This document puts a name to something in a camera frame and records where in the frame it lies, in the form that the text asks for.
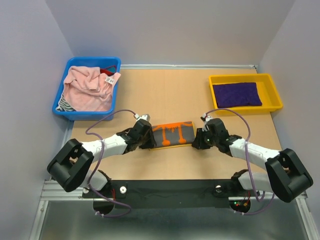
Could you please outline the orange towel with grey spots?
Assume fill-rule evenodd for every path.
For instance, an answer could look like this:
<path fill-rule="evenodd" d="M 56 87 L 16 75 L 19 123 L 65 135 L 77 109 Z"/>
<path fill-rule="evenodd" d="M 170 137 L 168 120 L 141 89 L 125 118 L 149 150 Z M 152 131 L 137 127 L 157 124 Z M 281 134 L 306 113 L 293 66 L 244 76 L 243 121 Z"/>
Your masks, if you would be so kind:
<path fill-rule="evenodd" d="M 193 121 L 153 125 L 152 131 L 155 140 L 152 150 L 190 146 L 196 137 Z"/>

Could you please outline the purple towel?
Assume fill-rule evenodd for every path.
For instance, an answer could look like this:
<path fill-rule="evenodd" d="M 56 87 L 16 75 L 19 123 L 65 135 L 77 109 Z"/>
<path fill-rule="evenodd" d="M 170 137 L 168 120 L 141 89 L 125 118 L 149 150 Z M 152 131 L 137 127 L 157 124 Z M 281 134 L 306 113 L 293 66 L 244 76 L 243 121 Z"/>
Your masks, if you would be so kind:
<path fill-rule="evenodd" d="M 255 82 L 214 84 L 212 87 L 217 107 L 220 109 L 262 106 Z"/>

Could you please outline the pink towel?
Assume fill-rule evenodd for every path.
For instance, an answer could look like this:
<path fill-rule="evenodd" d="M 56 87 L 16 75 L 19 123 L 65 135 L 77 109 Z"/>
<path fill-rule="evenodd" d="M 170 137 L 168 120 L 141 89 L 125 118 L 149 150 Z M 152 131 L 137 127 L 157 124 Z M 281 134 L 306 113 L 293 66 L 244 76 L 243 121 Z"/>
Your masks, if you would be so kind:
<path fill-rule="evenodd" d="M 81 112 L 104 112 L 111 108 L 113 90 L 121 74 L 108 76 L 99 67 L 71 66 L 63 81 L 65 100 Z"/>

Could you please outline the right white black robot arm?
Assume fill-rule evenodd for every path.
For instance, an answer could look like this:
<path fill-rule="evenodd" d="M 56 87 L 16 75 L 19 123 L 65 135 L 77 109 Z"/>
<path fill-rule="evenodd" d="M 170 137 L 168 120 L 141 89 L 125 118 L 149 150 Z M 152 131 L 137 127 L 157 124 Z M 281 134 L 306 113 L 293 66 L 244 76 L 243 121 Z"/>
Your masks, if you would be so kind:
<path fill-rule="evenodd" d="M 204 125 L 197 128 L 192 147 L 206 150 L 216 147 L 221 153 L 254 164 L 265 173 L 253 173 L 248 168 L 233 175 L 231 192 L 242 195 L 247 190 L 275 194 L 289 203 L 310 188 L 314 181 L 298 155 L 289 148 L 274 150 L 247 141 L 238 135 L 230 135 L 223 121 L 208 115 L 201 117 Z"/>

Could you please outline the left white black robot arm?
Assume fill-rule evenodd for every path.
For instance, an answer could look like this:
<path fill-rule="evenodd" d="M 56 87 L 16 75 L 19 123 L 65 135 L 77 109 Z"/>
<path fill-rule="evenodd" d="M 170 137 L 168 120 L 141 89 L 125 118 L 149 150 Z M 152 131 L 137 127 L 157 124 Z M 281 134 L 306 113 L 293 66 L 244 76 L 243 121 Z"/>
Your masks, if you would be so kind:
<path fill-rule="evenodd" d="M 75 138 L 68 140 L 46 170 L 67 193 L 82 187 L 95 191 L 100 197 L 109 197 L 115 193 L 111 179 L 101 170 L 90 170 L 92 163 L 125 155 L 137 148 L 151 149 L 155 144 L 152 125 L 140 117 L 133 127 L 104 139 L 100 137 L 90 142 L 79 142 Z"/>

